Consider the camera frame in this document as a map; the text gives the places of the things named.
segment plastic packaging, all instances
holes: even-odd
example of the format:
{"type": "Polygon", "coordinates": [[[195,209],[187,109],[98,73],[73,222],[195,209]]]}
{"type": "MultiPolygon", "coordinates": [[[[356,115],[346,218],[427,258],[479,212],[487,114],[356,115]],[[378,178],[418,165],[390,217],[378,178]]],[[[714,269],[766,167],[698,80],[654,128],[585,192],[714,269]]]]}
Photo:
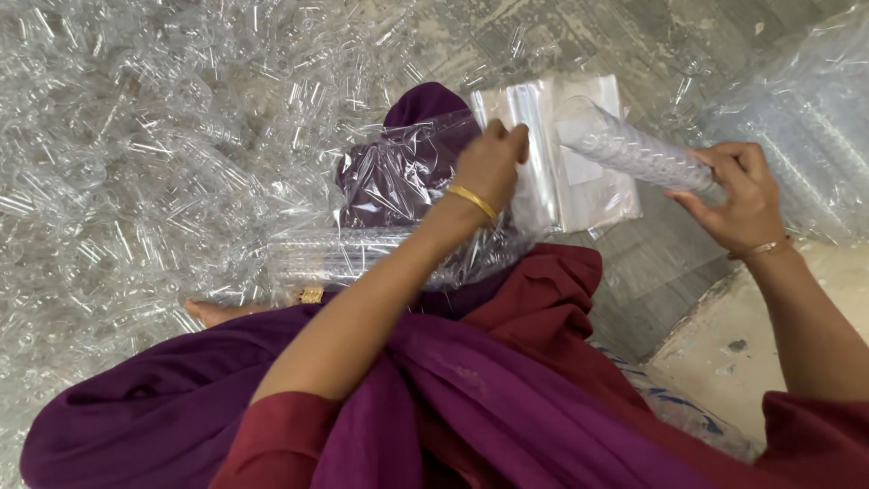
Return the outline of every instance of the plastic packaging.
{"type": "Polygon", "coordinates": [[[592,342],[598,352],[612,360],[659,421],[682,430],[737,460],[753,464],[763,453],[763,444],[743,434],[683,394],[660,384],[641,366],[631,365],[608,348],[592,342]]]}
{"type": "MultiPolygon", "coordinates": [[[[307,285],[327,290],[352,284],[410,235],[426,211],[443,197],[462,149],[481,134],[470,111],[443,114],[408,127],[370,126],[370,141],[338,160],[335,177],[343,204],[337,218],[299,218],[273,224],[269,277],[283,302],[284,291],[307,285]]],[[[469,244],[433,274],[428,289],[456,288],[515,263],[542,235],[516,225],[510,211],[493,229],[478,231],[469,244]]]]}
{"type": "Polygon", "coordinates": [[[610,115],[588,97],[572,97],[556,111],[562,146],[610,170],[675,189],[704,193],[712,171],[696,157],[610,115]]]}
{"type": "Polygon", "coordinates": [[[869,7],[831,17],[758,63],[701,114],[696,144],[754,141],[794,234],[869,238],[869,7]]]}
{"type": "Polygon", "coordinates": [[[471,96],[481,125],[500,118],[508,127],[529,127],[529,159],[517,169],[519,182],[511,203],[516,224],[523,230],[584,231],[642,214],[632,178],[562,149],[557,114],[564,102],[577,96],[592,97],[621,113],[613,76],[561,75],[475,91],[471,96]]]}

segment stack of plastic bottles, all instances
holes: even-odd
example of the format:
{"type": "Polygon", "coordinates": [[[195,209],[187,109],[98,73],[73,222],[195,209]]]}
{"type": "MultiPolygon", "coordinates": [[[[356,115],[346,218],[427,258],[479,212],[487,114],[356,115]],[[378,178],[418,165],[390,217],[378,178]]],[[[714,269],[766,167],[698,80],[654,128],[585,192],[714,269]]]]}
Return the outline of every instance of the stack of plastic bottles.
{"type": "Polygon", "coordinates": [[[183,298],[268,300],[275,219],[333,225],[335,158],[422,80],[411,8],[0,6],[0,486],[51,397],[201,329],[183,298]]]}

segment clothing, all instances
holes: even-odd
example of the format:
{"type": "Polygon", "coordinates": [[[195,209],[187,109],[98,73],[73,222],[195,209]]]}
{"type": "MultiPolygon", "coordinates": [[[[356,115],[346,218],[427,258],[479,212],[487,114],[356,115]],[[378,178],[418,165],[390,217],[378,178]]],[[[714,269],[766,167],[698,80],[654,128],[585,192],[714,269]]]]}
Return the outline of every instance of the clothing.
{"type": "Polygon", "coordinates": [[[481,134],[464,101],[434,82],[405,93],[384,126],[379,140],[353,147],[338,164],[343,227],[417,224],[452,180],[461,151],[481,134]]]}
{"type": "MultiPolygon", "coordinates": [[[[716,486],[855,487],[866,480],[867,403],[768,394],[764,409],[770,447],[755,466],[659,422],[618,369],[583,341],[591,333],[586,312],[599,280],[595,252],[542,245],[464,322],[559,373],[573,389],[597,399],[611,419],[660,445],[716,486]]],[[[270,465],[274,472],[268,476],[280,480],[280,487],[299,486],[313,476],[341,406],[308,394],[283,393],[243,413],[259,378],[293,330],[318,310],[304,305],[264,312],[173,338],[70,388],[46,406],[30,431],[22,456],[25,480],[37,489],[205,487],[238,432],[226,466],[245,466],[257,454],[263,459],[275,456],[270,448],[278,443],[295,444],[289,452],[276,454],[285,463],[270,465]]],[[[424,326],[440,321],[429,315],[409,315],[406,321],[415,325],[417,319],[424,326]]],[[[417,401],[420,394],[426,395],[411,392],[417,401]]],[[[507,480],[476,445],[459,437],[452,423],[438,415],[440,408],[415,403],[416,436],[427,447],[424,460],[452,468],[433,472],[432,464],[426,464],[426,481],[459,473],[472,486],[505,486],[507,480]]],[[[248,486],[271,487],[255,474],[247,475],[257,481],[248,486]]]]}
{"type": "MultiPolygon", "coordinates": [[[[487,332],[511,349],[558,372],[574,386],[592,393],[618,419],[702,473],[715,486],[864,485],[866,471],[869,470],[869,403],[834,403],[803,399],[782,392],[768,393],[764,399],[764,412],[768,422],[769,448],[754,466],[731,459],[655,419],[614,365],[585,343],[583,339],[591,334],[591,325],[585,313],[591,306],[590,296],[600,278],[589,273],[595,270],[594,266],[583,262],[588,258],[582,255],[585,250],[541,247],[536,251],[552,252],[557,259],[552,260],[552,255],[529,256],[520,262],[491,301],[462,322],[487,332]]],[[[281,423],[285,419],[281,413],[294,405],[295,396],[307,395],[285,392],[260,400],[245,415],[245,426],[239,431],[237,439],[246,440],[248,445],[262,440],[262,435],[269,430],[263,428],[281,423]],[[263,409],[269,409],[276,415],[263,414],[260,411],[263,409]]],[[[437,416],[437,408],[433,410],[429,403],[420,402],[418,397],[415,400],[417,430],[424,454],[433,453],[442,464],[452,467],[464,478],[465,486],[510,486],[500,472],[456,434],[459,430],[451,428],[456,426],[455,422],[444,422],[437,416]]],[[[332,416],[338,409],[340,405],[337,403],[324,406],[324,410],[332,416]]],[[[238,484],[241,479],[237,478],[250,477],[252,479],[248,480],[255,480],[258,464],[246,466],[252,459],[258,460],[263,466],[281,466],[283,460],[296,456],[292,451],[275,450],[277,446],[285,446],[289,439],[293,439],[294,443],[300,442],[297,437],[291,436],[278,440],[275,445],[257,444],[255,451],[234,445],[222,473],[212,487],[223,489],[242,486],[238,484]],[[245,466],[248,470],[239,470],[245,466]]],[[[316,459],[316,454],[324,449],[324,445],[316,440],[306,447],[311,459],[316,459]]],[[[272,485],[260,480],[256,486],[308,487],[307,481],[313,474],[299,471],[293,474],[292,483],[281,480],[272,485]]],[[[427,482],[430,482],[427,486],[438,486],[432,483],[435,476],[431,471],[426,472],[426,477],[427,482]]],[[[676,479],[670,481],[672,486],[683,486],[678,482],[676,479]]]]}

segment thin gold bracelet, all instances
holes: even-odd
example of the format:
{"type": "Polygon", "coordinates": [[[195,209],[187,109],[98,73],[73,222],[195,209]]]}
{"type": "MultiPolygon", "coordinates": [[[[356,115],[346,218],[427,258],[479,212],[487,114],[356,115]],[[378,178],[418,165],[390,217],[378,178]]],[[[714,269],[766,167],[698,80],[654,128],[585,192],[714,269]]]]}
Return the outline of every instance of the thin gold bracelet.
{"type": "Polygon", "coordinates": [[[486,212],[488,216],[492,219],[493,223],[498,220],[498,215],[494,213],[494,209],[492,209],[492,206],[489,205],[488,202],[486,202],[485,200],[481,199],[479,195],[471,192],[465,187],[462,187],[461,185],[450,185],[447,188],[447,192],[454,193],[459,197],[464,197],[467,200],[473,202],[474,204],[479,205],[480,208],[483,209],[483,212],[486,212]]]}
{"type": "Polygon", "coordinates": [[[746,258],[755,257],[757,255],[762,255],[764,253],[768,253],[770,255],[774,255],[776,253],[780,253],[787,248],[793,246],[793,237],[790,235],[786,235],[784,239],[780,241],[773,241],[772,243],[762,244],[756,248],[752,248],[751,250],[745,250],[740,252],[733,252],[727,255],[728,260],[744,260],[746,258]]]}

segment plastic wrap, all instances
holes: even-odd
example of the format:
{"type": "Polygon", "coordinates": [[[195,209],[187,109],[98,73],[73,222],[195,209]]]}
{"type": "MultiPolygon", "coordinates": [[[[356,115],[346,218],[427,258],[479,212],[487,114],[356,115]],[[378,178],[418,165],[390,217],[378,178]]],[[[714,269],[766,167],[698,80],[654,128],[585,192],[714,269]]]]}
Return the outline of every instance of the plastic wrap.
{"type": "Polygon", "coordinates": [[[519,182],[511,203],[521,229],[584,231],[642,214],[632,178],[561,148],[558,109],[577,96],[595,99],[621,114],[618,85],[612,76],[562,75],[472,94],[481,125],[493,118],[508,127],[528,125],[529,159],[518,168],[519,182]]]}
{"type": "Polygon", "coordinates": [[[754,141],[779,182],[794,233],[869,238],[869,7],[792,40],[697,121],[698,144],[754,141]]]}
{"type": "Polygon", "coordinates": [[[604,346],[592,342],[598,352],[619,367],[634,389],[646,401],[655,418],[682,430],[703,443],[731,457],[753,464],[763,453],[763,444],[730,426],[723,419],[696,405],[682,393],[668,389],[645,372],[645,368],[631,365],[604,346]]]}
{"type": "MultiPolygon", "coordinates": [[[[471,111],[443,114],[407,127],[369,128],[370,141],[338,158],[337,218],[276,221],[269,236],[269,277],[279,301],[294,288],[352,284],[388,255],[441,197],[465,146],[481,134],[471,111]]],[[[510,211],[448,258],[428,281],[447,289],[479,281],[515,263],[542,235],[518,227],[510,211]]]]}

